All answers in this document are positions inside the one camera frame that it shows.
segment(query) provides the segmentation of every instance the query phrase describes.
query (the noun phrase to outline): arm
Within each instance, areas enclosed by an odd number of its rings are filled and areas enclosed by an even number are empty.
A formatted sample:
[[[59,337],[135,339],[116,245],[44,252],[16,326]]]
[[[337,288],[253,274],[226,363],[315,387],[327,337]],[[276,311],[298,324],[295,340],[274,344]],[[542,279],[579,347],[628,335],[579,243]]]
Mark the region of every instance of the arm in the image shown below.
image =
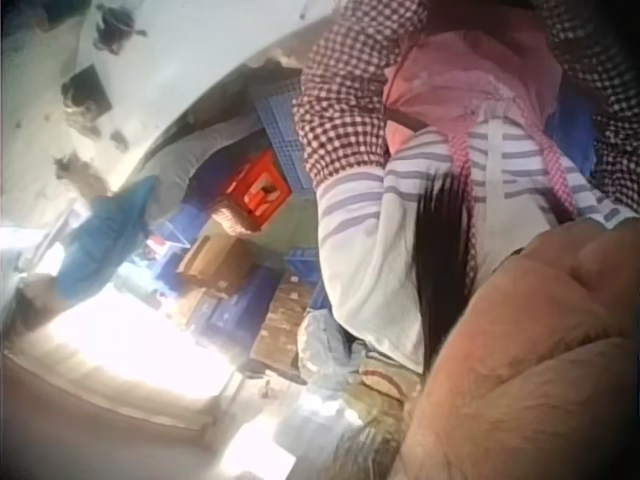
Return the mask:
[[[426,0],[350,0],[313,49],[294,105],[315,186],[384,163],[384,69],[400,41],[424,28]]]
[[[640,212],[640,78],[611,26],[588,3],[533,0],[556,60],[598,100],[596,187]]]

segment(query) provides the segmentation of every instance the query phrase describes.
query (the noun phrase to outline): checkered fabric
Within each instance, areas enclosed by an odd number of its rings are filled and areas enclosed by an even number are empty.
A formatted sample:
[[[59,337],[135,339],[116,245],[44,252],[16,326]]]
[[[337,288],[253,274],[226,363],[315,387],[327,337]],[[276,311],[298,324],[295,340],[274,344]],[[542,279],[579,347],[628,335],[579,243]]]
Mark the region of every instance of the checkered fabric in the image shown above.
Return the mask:
[[[563,70],[598,99],[593,181],[640,212],[640,77],[593,2],[533,0]]]
[[[350,0],[314,48],[295,102],[307,169],[318,187],[384,163],[384,69],[426,25],[427,0]],[[596,186],[640,212],[640,83],[610,28],[576,0],[533,0],[558,62],[599,100]]]

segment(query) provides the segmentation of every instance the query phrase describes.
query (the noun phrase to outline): long black hair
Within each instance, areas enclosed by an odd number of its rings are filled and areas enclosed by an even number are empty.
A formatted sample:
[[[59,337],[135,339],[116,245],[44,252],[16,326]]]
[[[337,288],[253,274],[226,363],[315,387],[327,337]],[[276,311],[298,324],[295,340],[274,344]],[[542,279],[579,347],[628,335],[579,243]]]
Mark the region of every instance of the long black hair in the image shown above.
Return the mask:
[[[471,212],[463,180],[430,176],[416,214],[413,265],[424,337],[424,371],[471,296]]]

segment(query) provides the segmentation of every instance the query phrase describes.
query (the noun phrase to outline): person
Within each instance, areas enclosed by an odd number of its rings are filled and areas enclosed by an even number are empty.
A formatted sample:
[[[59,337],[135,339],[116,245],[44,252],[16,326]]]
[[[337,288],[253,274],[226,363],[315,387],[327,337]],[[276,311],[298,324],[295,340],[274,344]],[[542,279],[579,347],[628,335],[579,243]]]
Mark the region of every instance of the person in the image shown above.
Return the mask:
[[[427,2],[352,0],[303,73],[295,117],[333,314],[426,376],[396,478],[593,478],[637,427],[640,227],[625,205],[638,171],[618,135],[637,120],[616,103],[635,87],[615,87],[633,76],[616,77],[628,69],[610,39],[591,61],[620,70],[567,60],[559,43],[603,30],[563,2],[534,5],[561,66],[612,109],[596,154],[615,201],[544,134],[553,90],[518,35],[425,38]],[[420,76],[403,82],[416,55]],[[386,122],[394,78],[417,133]]]
[[[75,157],[57,162],[91,214],[69,236],[57,275],[32,275],[17,294],[27,330],[96,295],[120,265],[180,205],[190,178],[214,152],[259,130],[249,113],[197,131],[164,148],[115,194],[94,167]]]

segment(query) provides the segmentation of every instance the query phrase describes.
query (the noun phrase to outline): blue cloth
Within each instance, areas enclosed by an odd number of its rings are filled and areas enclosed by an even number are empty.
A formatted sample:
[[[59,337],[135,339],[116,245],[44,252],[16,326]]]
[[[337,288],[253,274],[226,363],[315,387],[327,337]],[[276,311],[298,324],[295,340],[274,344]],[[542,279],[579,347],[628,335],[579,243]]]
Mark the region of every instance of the blue cloth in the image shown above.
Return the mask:
[[[596,156],[593,149],[593,103],[563,78],[556,111],[547,119],[545,133],[585,177],[591,175]]]
[[[71,303],[96,295],[148,235],[145,211],[155,187],[147,177],[112,197],[94,200],[73,232],[56,277],[57,293]]]

